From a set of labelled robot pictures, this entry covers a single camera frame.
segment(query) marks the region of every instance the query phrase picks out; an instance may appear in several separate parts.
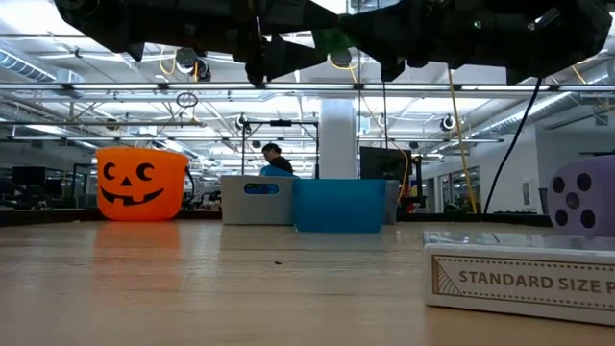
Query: yellow cable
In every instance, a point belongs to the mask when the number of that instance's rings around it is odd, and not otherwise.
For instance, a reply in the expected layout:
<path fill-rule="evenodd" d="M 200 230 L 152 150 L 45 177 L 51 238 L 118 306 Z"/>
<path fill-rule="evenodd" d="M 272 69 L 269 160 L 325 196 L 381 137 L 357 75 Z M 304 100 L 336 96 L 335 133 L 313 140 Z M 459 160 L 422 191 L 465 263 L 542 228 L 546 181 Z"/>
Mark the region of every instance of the yellow cable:
<path fill-rule="evenodd" d="M 327 56 L 327 61 L 329 61 L 329 63 L 330 63 L 333 67 L 335 67 L 335 68 L 337 68 L 337 69 L 349 69 L 349 70 L 351 70 L 351 71 L 352 71 L 352 70 L 354 70 L 355 68 L 357 68 L 357 67 L 358 67 L 358 64 L 356 64 L 356 65 L 354 65 L 354 66 L 348 66 L 348 67 L 339 67 L 338 65 L 334 64 L 334 63 L 331 61 L 331 56 Z"/>
<path fill-rule="evenodd" d="M 468 193 L 470 193 L 470 203 L 472 204 L 472 212 L 477 213 L 477 202 L 474 199 L 474 191 L 472 190 L 472 181 L 470 180 L 470 172 L 468 171 L 468 163 L 465 159 L 465 147 L 463 145 L 463 135 L 461 133 L 461 125 L 459 123 L 459 112 L 457 110 L 457 101 L 455 98 L 455 85 L 453 84 L 453 73 L 450 68 L 447 68 L 449 72 L 449 85 L 451 87 L 451 98 L 453 99 L 453 111 L 455 111 L 455 126 L 457 129 L 457 136 L 459 137 L 459 149 L 461 150 L 461 162 L 463 163 L 463 173 L 465 174 L 465 184 L 468 186 Z"/>
<path fill-rule="evenodd" d="M 164 46 L 162 46 L 162 49 L 160 50 L 160 60 L 158 60 L 158 63 L 160 66 L 160 71 L 162 71 L 162 73 L 164 73 L 165 75 L 170 76 L 175 72 L 175 63 L 177 62 L 177 49 L 173 53 L 173 66 L 171 67 L 171 72 L 167 71 L 162 65 L 162 55 L 163 54 L 164 54 Z"/>
<path fill-rule="evenodd" d="M 577 77 L 580 79 L 580 81 L 583 84 L 587 84 L 587 82 L 585 82 L 585 79 L 583 78 L 583 76 L 581 76 L 580 72 L 578 72 L 578 68 L 575 65 L 573 65 L 573 71 L 575 71 L 575 74 L 577 75 Z"/>
<path fill-rule="evenodd" d="M 357 76 L 355 75 L 355 70 L 351 69 L 350 73 L 353 75 L 353 81 L 355 81 L 355 84 L 357 83 Z"/>
<path fill-rule="evenodd" d="M 365 108 L 367 108 L 367 110 L 369 111 L 370 115 L 372 115 L 372 119 L 374 119 L 374 122 L 376 123 L 376 125 L 378 125 L 378 127 L 381 128 L 381 131 L 384 133 L 384 128 L 378 122 L 378 119 L 376 118 L 376 116 L 374 115 L 372 110 L 370 110 L 369 106 L 367 105 L 367 101 L 365 101 L 365 97 L 363 97 L 363 95 L 361 95 L 361 99 L 363 100 L 363 103 L 365 104 Z M 404 170 L 404 180 L 402 181 L 402 189 L 400 191 L 400 195 L 397 197 L 397 203 L 400 203 L 402 201 L 402 197 L 404 196 L 404 189 L 406 188 L 406 179 L 407 179 L 408 169 L 410 167 L 410 159 L 408 158 L 406 152 L 404 150 L 402 150 L 402 148 L 400 148 L 397 145 L 397 143 L 395 143 L 394 140 L 391 140 L 390 142 L 391 142 L 391 144 L 393 144 L 394 147 L 396 147 L 400 152 L 402 152 L 402 155 L 404 155 L 404 158 L 406 158 L 406 169 Z"/>
<path fill-rule="evenodd" d="M 587 84 L 587 82 L 585 81 L 585 79 L 583 78 L 583 76 L 580 74 L 580 72 L 578 72 L 578 68 L 576 65 L 573 65 L 573 71 L 575 71 L 575 74 L 577 75 L 578 79 L 583 83 L 583 84 Z M 610 109 L 610 106 L 608 105 L 608 102 L 605 102 L 602 99 L 598 99 L 598 102 L 600 102 L 600 104 L 606 108 L 606 109 Z"/>

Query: dark hair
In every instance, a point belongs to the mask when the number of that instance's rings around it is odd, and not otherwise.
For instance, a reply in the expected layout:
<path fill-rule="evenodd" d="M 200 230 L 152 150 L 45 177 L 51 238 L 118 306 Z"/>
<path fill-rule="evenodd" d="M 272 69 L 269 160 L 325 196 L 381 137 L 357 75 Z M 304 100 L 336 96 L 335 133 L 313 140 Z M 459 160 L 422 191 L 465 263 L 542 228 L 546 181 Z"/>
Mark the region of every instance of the dark hair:
<path fill-rule="evenodd" d="M 275 151 L 277 154 L 281 154 L 282 153 L 282 149 L 280 149 L 280 147 L 278 146 L 278 144 L 276 143 L 269 143 L 265 146 L 262 147 L 262 152 L 266 152 L 269 150 L 273 150 Z"/>

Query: bin handle hole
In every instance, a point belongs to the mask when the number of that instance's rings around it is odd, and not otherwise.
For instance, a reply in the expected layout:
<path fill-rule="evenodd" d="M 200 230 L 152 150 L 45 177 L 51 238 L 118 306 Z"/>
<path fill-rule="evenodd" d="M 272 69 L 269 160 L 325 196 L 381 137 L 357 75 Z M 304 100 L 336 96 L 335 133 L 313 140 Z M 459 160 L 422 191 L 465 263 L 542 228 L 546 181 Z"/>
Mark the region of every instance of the bin handle hole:
<path fill-rule="evenodd" d="M 243 190 L 250 195 L 273 195 L 280 192 L 280 188 L 276 184 L 248 183 L 243 187 Z"/>

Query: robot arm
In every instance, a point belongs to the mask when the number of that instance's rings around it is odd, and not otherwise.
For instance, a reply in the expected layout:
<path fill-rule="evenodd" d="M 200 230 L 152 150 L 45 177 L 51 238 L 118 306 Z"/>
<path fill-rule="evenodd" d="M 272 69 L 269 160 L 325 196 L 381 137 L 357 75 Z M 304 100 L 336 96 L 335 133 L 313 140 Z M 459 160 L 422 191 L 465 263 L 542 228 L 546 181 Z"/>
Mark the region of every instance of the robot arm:
<path fill-rule="evenodd" d="M 259 85 L 326 60 L 278 34 L 339 29 L 390 82 L 428 62 L 507 68 L 508 82 L 547 77 L 603 48 L 615 0 L 401 0 L 339 17 L 308 0 L 56 0 L 61 17 L 137 61 L 144 42 L 232 54 Z M 263 36 L 272 35 L 271 41 Z"/>

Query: cardboard box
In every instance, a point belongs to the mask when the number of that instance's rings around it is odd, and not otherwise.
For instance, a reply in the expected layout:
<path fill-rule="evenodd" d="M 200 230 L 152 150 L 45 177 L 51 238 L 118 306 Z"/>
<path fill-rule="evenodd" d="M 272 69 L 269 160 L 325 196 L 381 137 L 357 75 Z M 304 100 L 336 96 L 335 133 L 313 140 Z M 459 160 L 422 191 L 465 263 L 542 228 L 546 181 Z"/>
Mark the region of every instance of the cardboard box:
<path fill-rule="evenodd" d="M 615 326 L 615 239 L 426 233 L 424 240 L 430 306 Z"/>

